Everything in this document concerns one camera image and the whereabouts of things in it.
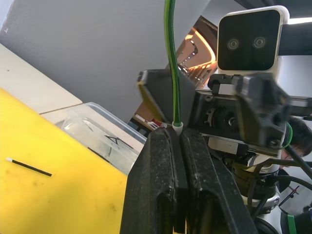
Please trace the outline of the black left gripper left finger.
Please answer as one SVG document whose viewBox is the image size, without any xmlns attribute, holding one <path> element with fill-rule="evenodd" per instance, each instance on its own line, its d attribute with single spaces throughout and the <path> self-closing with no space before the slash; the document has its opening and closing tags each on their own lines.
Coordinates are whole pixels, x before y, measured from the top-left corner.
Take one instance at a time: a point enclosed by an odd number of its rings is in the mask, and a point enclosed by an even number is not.
<svg viewBox="0 0 312 234">
<path fill-rule="evenodd" d="M 149 133 L 127 177 L 120 233 L 184 234 L 188 183 L 172 128 Z"/>
</svg>

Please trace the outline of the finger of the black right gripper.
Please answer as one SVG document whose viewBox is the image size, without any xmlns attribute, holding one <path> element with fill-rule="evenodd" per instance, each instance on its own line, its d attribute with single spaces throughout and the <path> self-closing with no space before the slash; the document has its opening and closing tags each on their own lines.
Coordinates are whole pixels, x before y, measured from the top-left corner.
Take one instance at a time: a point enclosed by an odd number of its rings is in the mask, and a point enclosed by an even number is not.
<svg viewBox="0 0 312 234">
<path fill-rule="evenodd" d="M 233 78 L 239 132 L 244 142 L 260 147 L 281 147 L 290 97 L 273 74 L 249 74 Z"/>
</svg>

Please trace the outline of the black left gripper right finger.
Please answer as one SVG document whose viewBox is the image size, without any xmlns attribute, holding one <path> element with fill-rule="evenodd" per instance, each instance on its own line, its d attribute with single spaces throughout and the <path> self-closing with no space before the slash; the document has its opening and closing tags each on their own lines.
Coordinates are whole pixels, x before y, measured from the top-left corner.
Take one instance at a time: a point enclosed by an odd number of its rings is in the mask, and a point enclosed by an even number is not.
<svg viewBox="0 0 312 234">
<path fill-rule="evenodd" d="M 187 231 L 190 234 L 256 234 L 234 178 L 192 129 L 180 135 L 189 188 Z"/>
</svg>

